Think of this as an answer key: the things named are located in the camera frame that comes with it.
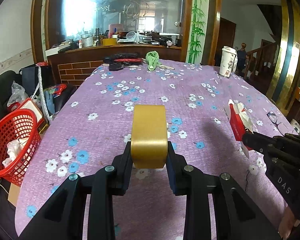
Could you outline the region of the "right hand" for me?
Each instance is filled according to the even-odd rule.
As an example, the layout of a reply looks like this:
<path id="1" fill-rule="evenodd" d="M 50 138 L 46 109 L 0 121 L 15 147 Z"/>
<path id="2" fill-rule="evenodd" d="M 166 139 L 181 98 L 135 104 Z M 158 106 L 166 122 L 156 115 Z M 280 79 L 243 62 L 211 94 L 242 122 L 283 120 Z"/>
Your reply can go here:
<path id="1" fill-rule="evenodd" d="M 283 217 L 279 224 L 279 235 L 282 239 L 287 239 L 290 236 L 292 228 L 298 227 L 300 220 L 296 219 L 290 207 L 286 207 Z"/>

